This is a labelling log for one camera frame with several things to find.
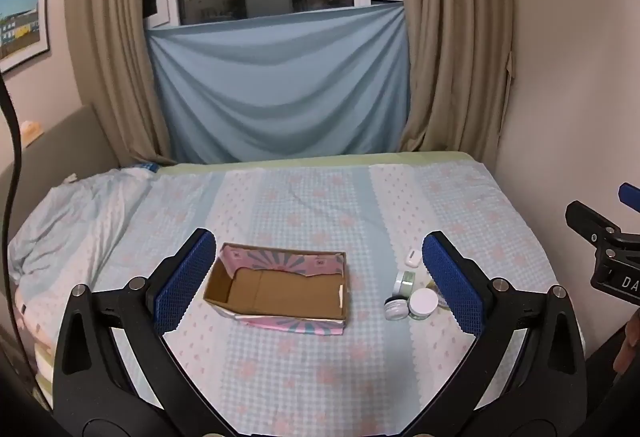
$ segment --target hand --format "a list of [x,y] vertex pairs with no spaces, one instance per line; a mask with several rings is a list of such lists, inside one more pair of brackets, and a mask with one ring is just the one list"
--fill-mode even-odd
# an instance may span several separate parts
[[625,325],[625,341],[613,362],[613,370],[625,373],[636,357],[636,347],[640,341],[640,310],[636,311]]

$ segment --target beige curtain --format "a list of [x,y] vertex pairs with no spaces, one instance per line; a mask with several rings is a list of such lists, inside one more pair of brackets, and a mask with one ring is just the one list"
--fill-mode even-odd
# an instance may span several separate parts
[[69,51],[121,164],[170,162],[169,136],[146,49],[142,0],[65,0]]
[[495,165],[511,76],[513,0],[404,0],[411,112],[402,151]]

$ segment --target cardboard box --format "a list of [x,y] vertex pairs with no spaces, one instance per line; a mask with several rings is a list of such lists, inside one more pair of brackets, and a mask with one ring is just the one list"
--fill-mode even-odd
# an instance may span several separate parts
[[246,324],[337,335],[347,321],[347,289],[345,253],[224,243],[204,300]]

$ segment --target white jar lid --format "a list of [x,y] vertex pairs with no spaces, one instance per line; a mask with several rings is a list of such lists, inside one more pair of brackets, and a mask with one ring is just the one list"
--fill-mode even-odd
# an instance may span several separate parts
[[409,316],[409,307],[404,298],[391,297],[385,302],[385,318],[387,320],[402,320],[407,316]]
[[409,311],[424,318],[432,314],[438,307],[438,295],[431,289],[415,290],[409,298]]

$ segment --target curtain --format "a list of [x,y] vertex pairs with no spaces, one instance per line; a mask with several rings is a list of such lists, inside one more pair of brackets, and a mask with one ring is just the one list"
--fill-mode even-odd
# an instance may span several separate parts
[[142,0],[65,0],[65,19],[81,101],[94,106],[121,165],[170,162]]
[[401,4],[148,32],[178,162],[395,152],[409,109]]
[[492,170],[511,83],[513,0],[404,7],[411,111],[401,150],[460,150]]

